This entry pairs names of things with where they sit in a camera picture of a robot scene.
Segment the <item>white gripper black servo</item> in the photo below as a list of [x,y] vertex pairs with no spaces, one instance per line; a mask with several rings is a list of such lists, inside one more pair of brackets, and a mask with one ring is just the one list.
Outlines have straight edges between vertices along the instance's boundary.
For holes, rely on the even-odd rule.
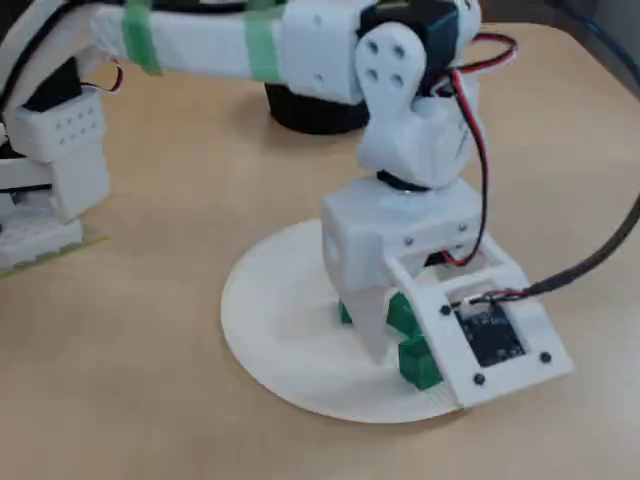
[[[325,268],[375,363],[389,349],[385,260],[397,258],[410,275],[418,275],[429,255],[475,240],[480,211],[480,195],[461,179],[426,193],[401,193],[363,177],[324,197]],[[374,281],[348,286],[346,280]]]

